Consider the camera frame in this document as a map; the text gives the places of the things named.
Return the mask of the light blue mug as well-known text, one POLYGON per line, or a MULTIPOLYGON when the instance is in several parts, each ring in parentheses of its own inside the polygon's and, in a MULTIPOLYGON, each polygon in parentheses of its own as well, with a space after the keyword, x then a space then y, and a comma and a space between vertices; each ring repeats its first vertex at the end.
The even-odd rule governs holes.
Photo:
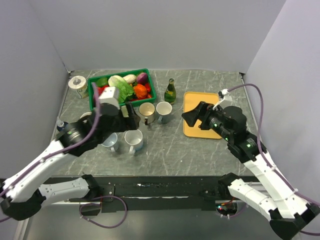
POLYGON ((129 145, 129 153, 134 155, 143 147, 143 133, 137 130, 128 130, 124 135, 125 142, 129 145))

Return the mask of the cream ribbed mug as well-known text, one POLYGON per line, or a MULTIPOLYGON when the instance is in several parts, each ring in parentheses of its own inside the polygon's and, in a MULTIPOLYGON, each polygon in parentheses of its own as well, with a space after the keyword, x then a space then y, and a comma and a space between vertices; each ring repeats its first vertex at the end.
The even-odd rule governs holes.
POLYGON ((143 123, 148 126, 155 120, 156 108, 150 102, 142 103, 138 108, 139 114, 141 115, 143 123))

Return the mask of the dark grey blue mug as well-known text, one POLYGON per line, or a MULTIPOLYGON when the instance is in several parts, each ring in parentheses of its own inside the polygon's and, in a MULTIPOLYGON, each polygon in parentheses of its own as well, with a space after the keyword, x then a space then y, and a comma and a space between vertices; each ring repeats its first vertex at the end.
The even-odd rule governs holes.
POLYGON ((160 124, 166 124, 170 121, 173 108, 169 102, 159 102, 155 109, 158 114, 158 122, 160 124))

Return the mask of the green mug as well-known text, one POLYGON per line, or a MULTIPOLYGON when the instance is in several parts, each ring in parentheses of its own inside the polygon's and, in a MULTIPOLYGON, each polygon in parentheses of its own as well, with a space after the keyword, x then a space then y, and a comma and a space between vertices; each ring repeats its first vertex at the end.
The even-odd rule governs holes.
POLYGON ((85 112, 84 114, 81 115, 80 120, 81 121, 87 120, 91 115, 92 115, 91 112, 85 112))

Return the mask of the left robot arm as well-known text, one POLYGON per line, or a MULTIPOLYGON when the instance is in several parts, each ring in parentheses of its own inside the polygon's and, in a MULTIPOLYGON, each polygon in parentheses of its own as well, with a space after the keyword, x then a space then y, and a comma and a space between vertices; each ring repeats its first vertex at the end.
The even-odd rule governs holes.
POLYGON ((25 220, 44 206, 67 199, 93 201, 101 188, 91 174, 66 182, 45 184, 52 174, 83 153, 102 144, 112 133, 136 130, 140 117, 133 105, 121 107, 102 103, 91 115, 69 123, 59 132, 45 151, 23 170, 1 182, 0 203, 4 215, 25 220))

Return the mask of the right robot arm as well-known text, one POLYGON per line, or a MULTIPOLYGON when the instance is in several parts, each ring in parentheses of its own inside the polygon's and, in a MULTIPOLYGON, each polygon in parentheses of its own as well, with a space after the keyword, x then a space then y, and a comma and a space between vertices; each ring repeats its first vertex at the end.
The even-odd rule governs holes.
POLYGON ((218 181, 223 199, 242 200, 263 215, 282 240, 291 240, 320 213, 318 205, 298 196, 278 171, 265 146, 247 130, 247 118, 236 106, 222 108, 201 101, 182 118, 189 127, 197 121, 201 130, 213 130, 227 142, 227 148, 263 185, 267 194, 254 189, 234 173, 218 181))

